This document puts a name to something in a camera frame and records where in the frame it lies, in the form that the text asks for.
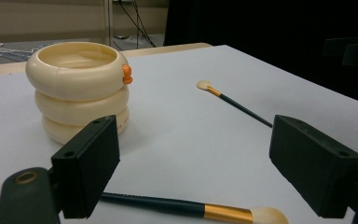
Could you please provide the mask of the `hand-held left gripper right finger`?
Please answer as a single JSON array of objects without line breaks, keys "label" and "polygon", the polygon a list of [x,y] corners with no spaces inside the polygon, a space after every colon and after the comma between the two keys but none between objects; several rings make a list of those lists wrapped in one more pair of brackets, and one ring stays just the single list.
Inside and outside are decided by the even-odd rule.
[{"label": "hand-held left gripper right finger", "polygon": [[318,216],[345,217],[358,174],[356,151],[302,120],[277,115],[268,155]]}]

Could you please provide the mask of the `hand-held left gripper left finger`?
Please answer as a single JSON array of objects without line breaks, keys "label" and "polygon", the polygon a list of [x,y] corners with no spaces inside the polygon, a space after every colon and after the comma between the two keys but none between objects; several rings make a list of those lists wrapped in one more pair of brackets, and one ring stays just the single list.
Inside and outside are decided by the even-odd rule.
[{"label": "hand-held left gripper left finger", "polygon": [[115,115],[91,121],[51,157],[65,218],[88,218],[120,161]]}]

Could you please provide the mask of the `cream ringed brush holder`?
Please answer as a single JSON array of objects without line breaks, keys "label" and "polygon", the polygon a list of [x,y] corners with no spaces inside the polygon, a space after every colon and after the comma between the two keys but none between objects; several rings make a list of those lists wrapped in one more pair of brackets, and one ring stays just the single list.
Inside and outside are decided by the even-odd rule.
[{"label": "cream ringed brush holder", "polygon": [[122,133],[129,121],[129,85],[123,83],[126,57],[91,42],[53,44],[35,52],[25,65],[34,101],[48,136],[67,143],[91,121],[117,117]]}]

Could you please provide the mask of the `large makeup brush gold ferrule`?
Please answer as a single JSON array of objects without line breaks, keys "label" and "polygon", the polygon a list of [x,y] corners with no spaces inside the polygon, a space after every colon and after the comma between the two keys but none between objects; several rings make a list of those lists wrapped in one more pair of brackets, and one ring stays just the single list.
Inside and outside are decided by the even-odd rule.
[{"label": "large makeup brush gold ferrule", "polygon": [[289,224],[283,212],[273,207],[244,209],[219,204],[107,192],[102,194],[101,200],[107,203],[134,206],[166,214],[208,218],[236,224]]}]

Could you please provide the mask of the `small makeup brush gold ferrule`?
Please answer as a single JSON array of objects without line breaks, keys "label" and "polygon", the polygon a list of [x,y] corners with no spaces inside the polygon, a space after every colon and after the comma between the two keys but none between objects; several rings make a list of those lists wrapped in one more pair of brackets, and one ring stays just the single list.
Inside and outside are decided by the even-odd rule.
[{"label": "small makeup brush gold ferrule", "polygon": [[260,116],[258,116],[256,113],[254,113],[253,111],[251,111],[250,109],[246,108],[245,106],[237,103],[236,101],[232,100],[231,98],[229,98],[228,96],[226,96],[225,94],[223,94],[222,92],[218,91],[217,89],[215,89],[210,81],[207,80],[201,80],[197,83],[197,87],[201,90],[204,91],[208,91],[211,94],[215,95],[216,97],[220,98],[221,100],[225,101],[226,103],[228,103],[229,105],[234,106],[235,108],[239,109],[240,111],[242,111],[243,113],[247,114],[248,116],[252,117],[253,119],[256,119],[257,121],[263,123],[264,125],[268,126],[268,127],[272,127],[272,124],[261,118]]}]

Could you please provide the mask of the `small orange ornament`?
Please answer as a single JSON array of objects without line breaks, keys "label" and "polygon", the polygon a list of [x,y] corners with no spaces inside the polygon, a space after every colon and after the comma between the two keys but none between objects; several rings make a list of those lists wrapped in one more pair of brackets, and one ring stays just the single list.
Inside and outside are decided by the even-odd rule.
[{"label": "small orange ornament", "polygon": [[131,84],[133,81],[133,78],[131,76],[131,67],[127,64],[124,64],[122,66],[122,70],[123,70],[123,83],[124,84]]}]

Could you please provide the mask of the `black device on stand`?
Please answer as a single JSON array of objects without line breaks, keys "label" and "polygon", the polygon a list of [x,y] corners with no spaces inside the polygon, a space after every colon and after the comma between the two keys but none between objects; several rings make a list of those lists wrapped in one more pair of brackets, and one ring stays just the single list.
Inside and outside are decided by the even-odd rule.
[{"label": "black device on stand", "polygon": [[341,56],[343,65],[358,66],[358,37],[326,39],[323,56]]}]

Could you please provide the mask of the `metal stand pole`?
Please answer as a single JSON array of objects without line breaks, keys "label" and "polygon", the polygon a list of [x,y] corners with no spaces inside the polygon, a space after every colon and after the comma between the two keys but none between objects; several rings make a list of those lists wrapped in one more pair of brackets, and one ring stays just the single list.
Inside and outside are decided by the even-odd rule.
[{"label": "metal stand pole", "polygon": [[107,46],[112,46],[112,0],[103,0],[104,10],[104,42]]}]

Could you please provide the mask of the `black curtain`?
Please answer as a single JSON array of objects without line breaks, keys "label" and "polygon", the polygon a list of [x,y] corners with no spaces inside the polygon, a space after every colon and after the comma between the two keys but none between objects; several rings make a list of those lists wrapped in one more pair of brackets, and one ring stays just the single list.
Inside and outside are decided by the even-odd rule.
[{"label": "black curtain", "polygon": [[170,0],[164,44],[228,45],[358,100],[358,66],[324,54],[358,37],[358,0]]}]

